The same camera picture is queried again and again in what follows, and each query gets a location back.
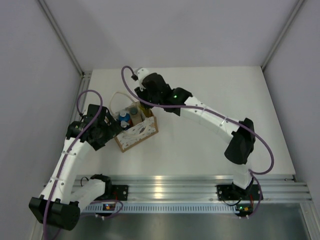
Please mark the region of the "clear square bottle dark cap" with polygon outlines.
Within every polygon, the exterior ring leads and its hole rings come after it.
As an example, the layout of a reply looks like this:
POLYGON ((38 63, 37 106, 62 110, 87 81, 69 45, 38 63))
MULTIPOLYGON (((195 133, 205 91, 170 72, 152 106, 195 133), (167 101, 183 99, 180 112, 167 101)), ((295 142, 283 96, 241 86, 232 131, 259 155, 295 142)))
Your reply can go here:
POLYGON ((132 106, 129 108, 129 115, 130 115, 133 126, 136 126, 143 121, 141 113, 136 106, 132 106))

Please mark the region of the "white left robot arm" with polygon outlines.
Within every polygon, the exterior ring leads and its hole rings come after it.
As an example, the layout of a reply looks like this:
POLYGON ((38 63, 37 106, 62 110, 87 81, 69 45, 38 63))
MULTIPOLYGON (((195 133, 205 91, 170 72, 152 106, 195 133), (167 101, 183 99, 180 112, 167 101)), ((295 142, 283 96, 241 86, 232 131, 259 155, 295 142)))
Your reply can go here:
POLYGON ((128 185, 115 185, 109 176, 94 174, 73 191, 81 164, 89 150, 98 151, 121 133, 122 128, 105 106, 90 104, 81 121, 67 128, 60 159, 39 197, 32 197, 29 209, 43 225, 67 231, 75 228, 81 212, 92 202, 106 201, 109 211, 116 201, 126 201, 128 185))

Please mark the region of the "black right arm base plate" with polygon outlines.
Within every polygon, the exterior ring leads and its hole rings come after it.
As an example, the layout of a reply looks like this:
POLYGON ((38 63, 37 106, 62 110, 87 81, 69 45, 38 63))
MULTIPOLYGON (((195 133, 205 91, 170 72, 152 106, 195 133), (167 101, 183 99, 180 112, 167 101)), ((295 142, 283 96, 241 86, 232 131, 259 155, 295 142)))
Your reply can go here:
POLYGON ((258 201, 263 200, 262 191, 257 184, 248 186, 246 189, 242 189, 232 184, 219 184, 216 186, 217 196, 220 201, 258 201))

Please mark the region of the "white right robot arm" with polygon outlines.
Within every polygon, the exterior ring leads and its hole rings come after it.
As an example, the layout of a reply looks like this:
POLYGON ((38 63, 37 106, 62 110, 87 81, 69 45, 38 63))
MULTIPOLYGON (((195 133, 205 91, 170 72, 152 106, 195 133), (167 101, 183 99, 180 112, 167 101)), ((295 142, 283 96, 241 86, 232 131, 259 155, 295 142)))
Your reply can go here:
POLYGON ((165 109, 166 112, 197 122, 220 136, 227 143, 224 156, 233 167, 233 181, 229 193, 239 199, 244 199, 251 193, 254 180, 249 173, 247 162, 256 141, 252 134, 252 120, 245 118, 232 123, 224 117, 211 114, 211 108, 191 92, 181 87, 171 88, 158 73, 140 69, 133 74, 132 79, 139 82, 134 91, 143 100, 142 105, 145 108, 168 105, 170 107, 165 109))

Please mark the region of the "yellow liquid bottle red cap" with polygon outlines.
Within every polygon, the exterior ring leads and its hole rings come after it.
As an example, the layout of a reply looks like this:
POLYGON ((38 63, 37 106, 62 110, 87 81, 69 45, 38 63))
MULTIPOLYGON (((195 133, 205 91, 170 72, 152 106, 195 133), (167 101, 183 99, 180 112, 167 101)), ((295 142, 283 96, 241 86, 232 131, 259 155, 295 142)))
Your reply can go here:
POLYGON ((146 118, 150 118, 152 116, 152 111, 150 108, 145 107, 141 103, 139 104, 139 108, 143 112, 146 118))

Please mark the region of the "canvas and burlap tote bag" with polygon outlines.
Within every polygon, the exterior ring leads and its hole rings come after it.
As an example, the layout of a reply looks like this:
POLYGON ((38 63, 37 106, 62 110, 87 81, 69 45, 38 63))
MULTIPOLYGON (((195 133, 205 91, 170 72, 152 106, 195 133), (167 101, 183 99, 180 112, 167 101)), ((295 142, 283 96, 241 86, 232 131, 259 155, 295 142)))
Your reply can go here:
POLYGON ((121 122, 119 121, 119 113, 120 111, 126 111, 129 113, 129 108, 131 107, 137 107, 140 111, 141 117, 142 117, 142 122, 133 126, 132 120, 130 119, 130 128, 127 130, 123 130, 120 134, 118 134, 115 137, 115 141, 117 145, 119 146, 120 150, 124 153, 127 150, 133 148, 134 146, 138 145, 139 143, 143 142, 144 140, 150 138, 151 136, 157 134, 159 132, 158 130, 158 124, 157 124, 157 118, 152 112, 151 117, 145 117, 143 112, 141 111, 139 105, 140 103, 138 101, 135 101, 131 96, 124 92, 116 91, 109 102, 109 110, 112 110, 112 102, 114 100, 114 97, 116 95, 122 95, 127 97, 130 101, 131 104, 128 105, 127 107, 119 110, 119 111, 110 111, 111 115, 115 118, 115 120, 120 124, 121 122))

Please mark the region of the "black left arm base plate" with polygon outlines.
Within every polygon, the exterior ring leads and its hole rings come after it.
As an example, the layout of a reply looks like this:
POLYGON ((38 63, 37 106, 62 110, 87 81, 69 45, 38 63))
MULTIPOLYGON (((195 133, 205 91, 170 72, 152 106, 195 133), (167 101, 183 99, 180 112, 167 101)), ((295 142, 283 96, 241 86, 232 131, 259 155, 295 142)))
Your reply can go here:
POLYGON ((129 194, 129 186, 128 185, 113 185, 111 190, 110 199, 119 200, 119 201, 127 201, 129 194))

